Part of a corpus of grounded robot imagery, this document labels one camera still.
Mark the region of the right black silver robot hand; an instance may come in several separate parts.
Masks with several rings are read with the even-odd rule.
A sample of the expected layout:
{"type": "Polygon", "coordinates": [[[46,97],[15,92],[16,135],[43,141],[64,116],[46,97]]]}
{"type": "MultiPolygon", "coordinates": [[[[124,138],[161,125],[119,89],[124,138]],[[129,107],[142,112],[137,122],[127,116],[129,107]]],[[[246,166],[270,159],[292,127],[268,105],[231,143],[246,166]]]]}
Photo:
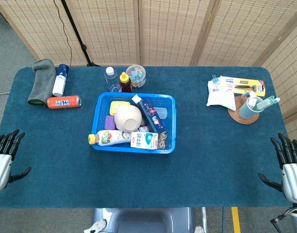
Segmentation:
{"type": "Polygon", "coordinates": [[[290,203],[297,205],[297,140],[291,140],[282,133],[278,133],[278,137],[280,142],[273,137],[270,141],[276,151],[282,181],[273,182],[262,173],[258,173],[258,177],[267,186],[283,193],[290,203]]]}

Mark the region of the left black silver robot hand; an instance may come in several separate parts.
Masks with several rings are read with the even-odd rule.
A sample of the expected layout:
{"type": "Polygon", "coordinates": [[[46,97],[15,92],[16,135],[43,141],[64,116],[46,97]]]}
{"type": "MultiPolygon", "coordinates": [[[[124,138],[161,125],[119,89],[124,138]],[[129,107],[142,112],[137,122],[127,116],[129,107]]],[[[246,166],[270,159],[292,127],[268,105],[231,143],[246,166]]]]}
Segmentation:
{"type": "Polygon", "coordinates": [[[15,159],[19,144],[24,136],[25,133],[20,133],[19,129],[6,135],[0,135],[0,191],[9,183],[13,183],[26,177],[32,169],[29,166],[23,172],[11,175],[12,163],[15,159]]]}

